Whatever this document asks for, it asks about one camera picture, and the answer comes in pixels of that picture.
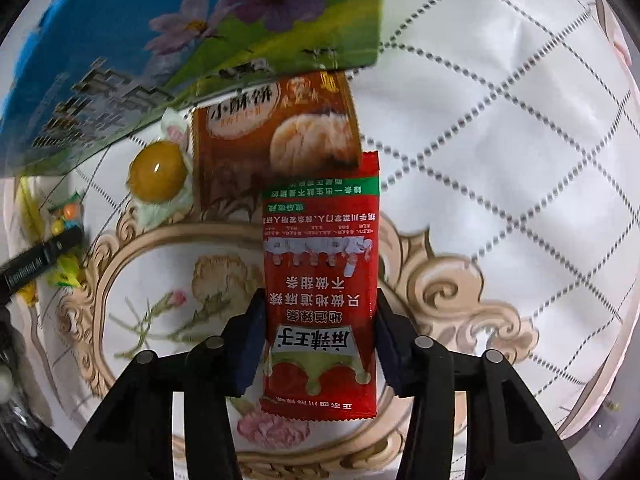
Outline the yellow jelly cup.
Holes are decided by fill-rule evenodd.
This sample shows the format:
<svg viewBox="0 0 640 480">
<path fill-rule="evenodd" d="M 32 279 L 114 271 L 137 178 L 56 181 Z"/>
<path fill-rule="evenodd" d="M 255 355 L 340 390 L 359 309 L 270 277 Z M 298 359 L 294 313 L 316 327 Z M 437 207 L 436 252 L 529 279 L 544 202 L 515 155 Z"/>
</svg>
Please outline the yellow jelly cup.
<svg viewBox="0 0 640 480">
<path fill-rule="evenodd" d="M 194 204 L 190 126 L 183 114 L 167 107 L 160 135 L 130 162 L 127 186 L 134 216 L 143 231 L 184 218 Z"/>
</svg>

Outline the white quilted floral mat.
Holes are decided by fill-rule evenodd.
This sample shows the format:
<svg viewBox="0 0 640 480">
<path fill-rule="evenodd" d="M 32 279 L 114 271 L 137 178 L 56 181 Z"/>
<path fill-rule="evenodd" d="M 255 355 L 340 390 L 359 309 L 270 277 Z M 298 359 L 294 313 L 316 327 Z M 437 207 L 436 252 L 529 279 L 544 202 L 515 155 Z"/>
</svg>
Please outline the white quilted floral mat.
<svg viewBox="0 0 640 480">
<path fill-rule="evenodd" d="M 380 161 L 378 284 L 452 350 L 495 348 L 563 434 L 605 394 L 639 314 L 639 90 L 605 0 L 383 0 L 346 68 Z M 258 193 L 143 231 L 126 183 L 160 118 L 27 179 L 44 224 L 78 192 L 78 288 L 12 310 L 27 399 L 76 439 L 134 352 L 189 349 L 262 276 Z"/>
</svg>

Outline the yellow wrapped candy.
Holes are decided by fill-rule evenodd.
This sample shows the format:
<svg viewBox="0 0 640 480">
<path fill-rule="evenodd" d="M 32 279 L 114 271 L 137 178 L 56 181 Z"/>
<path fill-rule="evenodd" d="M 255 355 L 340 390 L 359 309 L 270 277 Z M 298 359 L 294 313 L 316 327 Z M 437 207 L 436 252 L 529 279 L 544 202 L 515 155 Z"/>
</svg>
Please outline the yellow wrapped candy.
<svg viewBox="0 0 640 480">
<path fill-rule="evenodd" d="M 33 308 L 36 304 L 38 304 L 38 286 L 37 281 L 32 280 L 24 285 L 17 293 L 20 296 L 21 300 L 24 301 L 27 307 Z"/>
</svg>

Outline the red spicy strip packet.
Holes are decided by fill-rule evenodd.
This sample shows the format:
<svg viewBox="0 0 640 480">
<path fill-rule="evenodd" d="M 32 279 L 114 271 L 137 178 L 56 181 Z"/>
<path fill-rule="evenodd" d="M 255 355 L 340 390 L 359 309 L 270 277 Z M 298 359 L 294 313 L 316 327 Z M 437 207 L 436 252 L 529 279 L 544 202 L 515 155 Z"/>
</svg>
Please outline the red spicy strip packet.
<svg viewBox="0 0 640 480">
<path fill-rule="evenodd" d="M 375 416 L 379 223 L 375 152 L 262 196 L 265 411 L 315 422 Z"/>
</svg>

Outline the yellow snack packet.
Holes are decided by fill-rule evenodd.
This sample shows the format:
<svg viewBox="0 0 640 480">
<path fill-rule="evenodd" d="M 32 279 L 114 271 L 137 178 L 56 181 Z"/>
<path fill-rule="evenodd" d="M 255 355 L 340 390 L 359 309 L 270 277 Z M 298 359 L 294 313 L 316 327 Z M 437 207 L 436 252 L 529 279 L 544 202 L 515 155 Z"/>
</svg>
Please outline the yellow snack packet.
<svg viewBox="0 0 640 480">
<path fill-rule="evenodd" d="M 16 190 L 17 208 L 20 212 L 21 227 L 29 243 L 36 244 L 42 242 L 46 230 L 44 229 L 43 218 L 40 209 L 32 195 L 29 182 L 26 177 L 18 179 Z"/>
</svg>

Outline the green gumball candy packet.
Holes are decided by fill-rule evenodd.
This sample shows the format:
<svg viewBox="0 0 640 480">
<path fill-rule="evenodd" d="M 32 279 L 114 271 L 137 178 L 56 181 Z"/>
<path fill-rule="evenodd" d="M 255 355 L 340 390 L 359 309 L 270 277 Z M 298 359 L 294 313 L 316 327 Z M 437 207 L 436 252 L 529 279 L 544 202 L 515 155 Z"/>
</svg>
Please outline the green gumball candy packet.
<svg viewBox="0 0 640 480">
<path fill-rule="evenodd" d="M 54 238 L 55 263 L 48 280 L 52 286 L 78 288 L 84 279 L 81 249 L 85 241 L 84 206 L 78 192 L 48 209 L 49 231 Z"/>
</svg>

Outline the brown pastry snack packet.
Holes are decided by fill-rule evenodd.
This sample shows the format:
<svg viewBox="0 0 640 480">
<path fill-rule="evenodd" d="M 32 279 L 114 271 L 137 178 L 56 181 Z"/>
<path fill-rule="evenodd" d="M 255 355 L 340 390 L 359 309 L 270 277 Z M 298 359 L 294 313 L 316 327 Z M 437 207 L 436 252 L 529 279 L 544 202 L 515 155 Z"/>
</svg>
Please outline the brown pastry snack packet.
<svg viewBox="0 0 640 480">
<path fill-rule="evenodd" d="M 192 132 L 201 212 L 273 183 L 357 167 L 362 159 L 343 72 L 282 77 L 201 106 Z"/>
</svg>

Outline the blue milk carton box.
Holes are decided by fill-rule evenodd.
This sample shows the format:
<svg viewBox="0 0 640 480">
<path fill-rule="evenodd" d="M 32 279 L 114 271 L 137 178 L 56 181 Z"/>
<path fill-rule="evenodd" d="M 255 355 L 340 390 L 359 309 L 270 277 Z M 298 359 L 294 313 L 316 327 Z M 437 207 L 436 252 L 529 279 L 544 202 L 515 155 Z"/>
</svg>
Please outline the blue milk carton box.
<svg viewBox="0 0 640 480">
<path fill-rule="evenodd" d="M 383 0 L 52 0 L 3 61 L 1 172 L 62 174 L 235 88 L 367 66 Z"/>
</svg>

